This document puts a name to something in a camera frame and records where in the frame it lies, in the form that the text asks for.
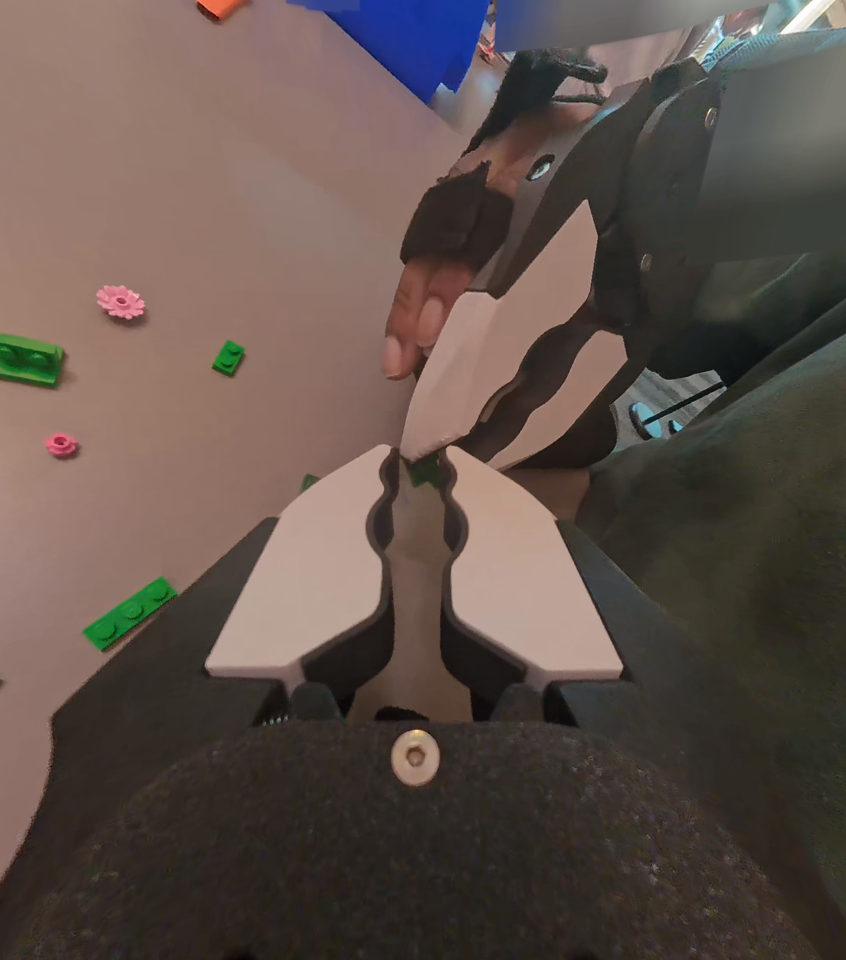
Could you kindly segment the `green toy bracket brick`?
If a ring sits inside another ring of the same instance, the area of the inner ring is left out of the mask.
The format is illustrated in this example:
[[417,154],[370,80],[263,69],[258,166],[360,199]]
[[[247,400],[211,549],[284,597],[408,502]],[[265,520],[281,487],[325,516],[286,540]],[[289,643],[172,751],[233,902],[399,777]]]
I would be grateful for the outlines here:
[[53,389],[65,358],[59,344],[0,333],[0,380]]

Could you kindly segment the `grey desk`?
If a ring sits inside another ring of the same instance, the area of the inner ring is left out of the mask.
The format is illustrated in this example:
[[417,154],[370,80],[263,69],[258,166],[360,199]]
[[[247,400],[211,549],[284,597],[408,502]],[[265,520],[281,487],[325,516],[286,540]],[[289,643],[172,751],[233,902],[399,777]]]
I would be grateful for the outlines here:
[[[0,380],[0,880],[49,718],[112,657],[82,629],[159,576],[189,586],[305,474],[398,443],[400,243],[479,120],[285,2],[221,24],[193,2],[0,2],[0,333],[66,352],[53,389]],[[103,285],[144,316],[104,314]],[[79,452],[51,457],[55,433]]]

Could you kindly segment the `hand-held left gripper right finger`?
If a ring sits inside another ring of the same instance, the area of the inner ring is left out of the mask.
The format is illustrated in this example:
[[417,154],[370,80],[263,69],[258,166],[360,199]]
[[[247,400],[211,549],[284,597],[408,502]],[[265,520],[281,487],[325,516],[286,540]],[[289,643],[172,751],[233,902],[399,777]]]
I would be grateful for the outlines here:
[[556,516],[457,446],[439,465],[440,654],[453,678],[491,706],[513,685],[619,681],[623,660]]

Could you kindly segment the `large pink toy flower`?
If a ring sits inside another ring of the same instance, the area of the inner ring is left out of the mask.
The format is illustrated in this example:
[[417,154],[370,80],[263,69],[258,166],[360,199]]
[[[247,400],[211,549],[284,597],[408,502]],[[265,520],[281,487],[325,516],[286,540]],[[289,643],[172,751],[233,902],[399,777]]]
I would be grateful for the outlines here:
[[143,297],[123,285],[103,285],[95,292],[98,308],[121,322],[141,319],[146,311]]

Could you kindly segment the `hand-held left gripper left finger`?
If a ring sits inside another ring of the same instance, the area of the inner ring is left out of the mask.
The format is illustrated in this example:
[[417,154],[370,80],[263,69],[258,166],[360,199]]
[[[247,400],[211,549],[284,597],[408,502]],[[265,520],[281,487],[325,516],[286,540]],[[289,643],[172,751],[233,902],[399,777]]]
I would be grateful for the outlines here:
[[302,491],[283,510],[204,667],[292,693],[318,683],[338,701],[389,664],[395,645],[386,549],[398,451],[379,445]]

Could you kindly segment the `blue plastic bin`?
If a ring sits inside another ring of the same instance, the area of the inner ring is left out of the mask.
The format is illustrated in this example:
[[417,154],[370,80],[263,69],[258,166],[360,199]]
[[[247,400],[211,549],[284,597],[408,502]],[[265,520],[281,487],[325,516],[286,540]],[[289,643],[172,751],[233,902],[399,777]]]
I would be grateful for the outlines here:
[[321,2],[319,8],[421,102],[457,92],[477,51],[488,1]]

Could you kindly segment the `person's right hand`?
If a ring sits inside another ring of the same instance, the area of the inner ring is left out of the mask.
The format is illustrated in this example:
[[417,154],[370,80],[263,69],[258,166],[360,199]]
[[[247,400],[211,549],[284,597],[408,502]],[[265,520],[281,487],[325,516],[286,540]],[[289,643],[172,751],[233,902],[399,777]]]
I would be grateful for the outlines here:
[[607,67],[587,51],[514,54],[466,150],[421,198],[385,325],[382,371],[420,370],[453,308],[505,241],[515,198],[548,137],[587,122],[604,101]]

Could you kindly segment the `green narrow toy plate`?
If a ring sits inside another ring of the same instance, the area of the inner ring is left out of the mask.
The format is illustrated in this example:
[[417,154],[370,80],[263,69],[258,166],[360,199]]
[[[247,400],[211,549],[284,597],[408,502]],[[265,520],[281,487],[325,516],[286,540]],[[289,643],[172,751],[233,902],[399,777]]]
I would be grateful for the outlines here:
[[159,577],[136,591],[82,630],[99,651],[105,651],[177,597],[173,586]]

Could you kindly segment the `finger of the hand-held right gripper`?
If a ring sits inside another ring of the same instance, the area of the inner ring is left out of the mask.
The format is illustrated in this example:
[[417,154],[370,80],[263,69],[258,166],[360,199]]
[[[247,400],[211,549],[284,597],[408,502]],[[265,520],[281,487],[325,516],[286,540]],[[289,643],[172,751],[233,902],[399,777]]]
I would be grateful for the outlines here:
[[618,332],[566,322],[543,334],[517,372],[483,403],[468,453],[507,470],[562,438],[627,363]]
[[591,290],[597,237],[584,200],[505,294],[466,292],[456,301],[408,407],[400,444],[405,461],[468,434],[530,348],[572,318]]

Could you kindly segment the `person's green sweatshirt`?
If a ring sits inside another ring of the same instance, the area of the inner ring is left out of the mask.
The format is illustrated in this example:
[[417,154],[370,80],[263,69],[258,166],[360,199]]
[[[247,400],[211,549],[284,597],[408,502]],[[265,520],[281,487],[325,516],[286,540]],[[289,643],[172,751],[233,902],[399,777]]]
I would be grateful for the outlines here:
[[846,248],[718,265],[647,366],[725,392],[593,467],[578,524],[760,705],[846,921]]

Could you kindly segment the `small green toy brick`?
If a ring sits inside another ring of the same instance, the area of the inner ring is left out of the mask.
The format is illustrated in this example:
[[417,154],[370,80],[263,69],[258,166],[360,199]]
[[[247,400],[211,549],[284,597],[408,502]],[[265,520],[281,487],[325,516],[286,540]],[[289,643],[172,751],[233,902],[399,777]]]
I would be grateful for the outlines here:
[[405,459],[405,468],[411,485],[418,489],[431,486],[439,491],[443,483],[444,450],[438,449],[417,460]]

